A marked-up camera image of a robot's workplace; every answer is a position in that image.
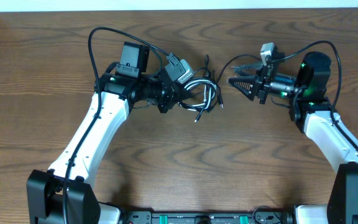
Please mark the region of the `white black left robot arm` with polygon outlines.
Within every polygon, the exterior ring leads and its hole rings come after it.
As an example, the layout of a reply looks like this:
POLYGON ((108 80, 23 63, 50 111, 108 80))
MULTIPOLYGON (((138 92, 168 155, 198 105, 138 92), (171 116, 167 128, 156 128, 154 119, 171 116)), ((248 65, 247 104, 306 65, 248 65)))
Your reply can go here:
POLYGON ((190 64, 173 53, 153 75, 145 71, 149 45, 125 42, 121 59, 95 81, 89 110, 75 135, 47 171, 33 170, 27 187, 31 223, 121 223, 119 208, 99 202, 93 186, 99 165, 120 125, 138 101, 161 113, 183 100, 193 76, 190 64))

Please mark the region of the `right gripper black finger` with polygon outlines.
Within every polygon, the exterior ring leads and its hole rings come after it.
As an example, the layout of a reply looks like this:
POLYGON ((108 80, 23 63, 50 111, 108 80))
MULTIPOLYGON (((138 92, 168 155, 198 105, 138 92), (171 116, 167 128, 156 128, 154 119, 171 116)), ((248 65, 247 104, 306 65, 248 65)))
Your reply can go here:
POLYGON ((256 63, 251 63, 251 64, 243 64, 243 65, 238 65, 238 66, 233 66, 233 70, 236 74, 238 75, 246 75, 246 71, 248 70, 261 70, 263 68, 263 63, 262 62, 256 62, 256 63))
POLYGON ((254 76, 241 76, 232 77, 228 79, 229 84, 239 90, 249 100, 255 98, 255 81, 257 77, 254 76))

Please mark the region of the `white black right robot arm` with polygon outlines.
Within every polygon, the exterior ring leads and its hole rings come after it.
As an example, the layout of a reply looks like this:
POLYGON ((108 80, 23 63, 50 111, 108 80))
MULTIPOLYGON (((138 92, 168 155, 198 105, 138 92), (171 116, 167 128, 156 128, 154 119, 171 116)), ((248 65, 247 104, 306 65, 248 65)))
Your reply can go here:
POLYGON ((288 100, 290 119, 311 139, 336 173, 326 205, 294 205, 279 217, 279 223, 358 223, 358 139, 346 128, 336 101, 326 97, 331 59, 322 52, 308 52, 297 76, 278 73, 288 60, 273 43, 264 44, 256 63, 233 68, 231 86, 250 101, 264 104, 269 95, 288 100))

